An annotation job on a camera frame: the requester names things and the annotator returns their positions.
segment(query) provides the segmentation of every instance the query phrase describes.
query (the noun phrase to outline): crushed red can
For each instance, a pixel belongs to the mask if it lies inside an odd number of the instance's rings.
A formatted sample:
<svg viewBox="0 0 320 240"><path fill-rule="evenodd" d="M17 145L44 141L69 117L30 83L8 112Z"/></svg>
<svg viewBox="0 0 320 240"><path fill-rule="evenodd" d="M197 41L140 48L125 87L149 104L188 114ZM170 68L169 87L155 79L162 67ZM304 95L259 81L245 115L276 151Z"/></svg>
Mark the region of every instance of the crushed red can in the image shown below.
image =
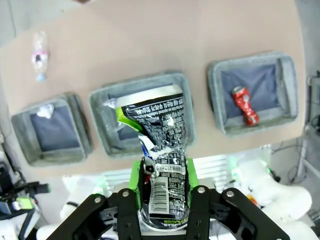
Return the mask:
<svg viewBox="0 0 320 240"><path fill-rule="evenodd" d="M244 86L237 86L232 90L232 96L235 104L242 110L245 124L247 126L258 124L259 116L252 108L248 89Z"/></svg>

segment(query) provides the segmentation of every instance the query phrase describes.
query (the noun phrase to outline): barcode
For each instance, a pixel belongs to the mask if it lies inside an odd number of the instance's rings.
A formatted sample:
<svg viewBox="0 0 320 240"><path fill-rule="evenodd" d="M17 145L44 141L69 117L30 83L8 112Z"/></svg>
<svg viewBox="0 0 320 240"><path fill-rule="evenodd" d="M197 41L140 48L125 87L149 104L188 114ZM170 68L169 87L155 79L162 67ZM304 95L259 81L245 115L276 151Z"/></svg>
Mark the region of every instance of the barcode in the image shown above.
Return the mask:
<svg viewBox="0 0 320 240"><path fill-rule="evenodd" d="M166 177L154 179L151 196L149 213L169 214L168 179Z"/></svg>
<svg viewBox="0 0 320 240"><path fill-rule="evenodd" d="M186 168L177 164L156 163L155 170L157 172L176 173L183 175L186 174Z"/></svg>

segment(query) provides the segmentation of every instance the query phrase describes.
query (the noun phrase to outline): brown table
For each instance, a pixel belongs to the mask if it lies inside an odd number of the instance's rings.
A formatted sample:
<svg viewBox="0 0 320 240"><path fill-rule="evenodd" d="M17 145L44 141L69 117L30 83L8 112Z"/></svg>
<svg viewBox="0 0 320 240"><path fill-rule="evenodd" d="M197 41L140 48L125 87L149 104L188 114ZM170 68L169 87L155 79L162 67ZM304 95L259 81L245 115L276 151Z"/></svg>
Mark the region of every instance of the brown table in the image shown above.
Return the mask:
<svg viewBox="0 0 320 240"><path fill-rule="evenodd" d="M48 79L36 82L31 64L33 33L49 37ZM215 127L206 68L211 61L281 51L295 61L299 116L291 124L229 138ZM196 142L190 157L226 154L301 135L305 115L305 61L294 0L98 0L24 32L0 52L0 71L9 111L64 92L82 100L94 151L80 164L31 167L34 176L58 176L130 168L133 159L107 156L89 113L90 92L165 70L181 70L194 101Z"/></svg>

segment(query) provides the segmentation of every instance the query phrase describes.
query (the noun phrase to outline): gray bin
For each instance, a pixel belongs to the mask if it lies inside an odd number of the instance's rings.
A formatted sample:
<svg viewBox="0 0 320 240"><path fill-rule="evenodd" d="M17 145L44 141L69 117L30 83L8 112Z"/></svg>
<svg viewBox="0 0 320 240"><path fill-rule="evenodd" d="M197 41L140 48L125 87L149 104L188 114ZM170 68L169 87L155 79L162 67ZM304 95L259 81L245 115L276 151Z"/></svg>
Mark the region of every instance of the gray bin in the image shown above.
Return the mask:
<svg viewBox="0 0 320 240"><path fill-rule="evenodd" d="M95 128L105 152L111 157L142 156L138 134L129 126L122 126L115 109L106 105L112 99L168 85L179 85L184 95L184 121L187 144L195 140L195 120L188 81L181 72L164 72L136 77L102 87L90 94L89 104Z"/></svg>
<svg viewBox="0 0 320 240"><path fill-rule="evenodd" d="M47 105L54 107L50 119L37 115ZM31 166L79 163L93 150L80 99L75 94L62 94L27 107L12 116L11 122Z"/></svg>
<svg viewBox="0 0 320 240"><path fill-rule="evenodd" d="M297 77L293 59L280 52L213 62L207 71L215 123L228 136L262 131L298 116ZM259 123L246 126L232 89L247 87Z"/></svg>

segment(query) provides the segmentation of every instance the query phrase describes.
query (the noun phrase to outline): black device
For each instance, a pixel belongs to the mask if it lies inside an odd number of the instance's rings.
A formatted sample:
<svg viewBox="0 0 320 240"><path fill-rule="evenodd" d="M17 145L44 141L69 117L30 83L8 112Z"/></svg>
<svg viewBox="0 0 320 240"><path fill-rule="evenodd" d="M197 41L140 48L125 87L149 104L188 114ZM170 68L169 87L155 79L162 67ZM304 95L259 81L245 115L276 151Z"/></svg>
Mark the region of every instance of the black device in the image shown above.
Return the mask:
<svg viewBox="0 0 320 240"><path fill-rule="evenodd" d="M0 162L0 196L13 188L14 184L11 180L9 168L4 162Z"/></svg>
<svg viewBox="0 0 320 240"><path fill-rule="evenodd" d="M49 193L50 187L48 184L40 184L38 181L28 182L14 185L12 189L7 190L6 193L0 194L0 220L12 219L22 214L27 214L18 234L18 239L24 240L26 230L36 209L15 209L13 207L13 202L16 201L21 192L28 193L30 197L36 199L35 195L37 194Z"/></svg>
<svg viewBox="0 0 320 240"><path fill-rule="evenodd" d="M47 240L98 240L114 224L117 224L119 240L208 240L210 219L216 219L237 240L290 240L236 188L220 194L199 185L191 196L185 235L142 235L138 219L141 192L137 195L125 188L108 198L90 195Z"/></svg>

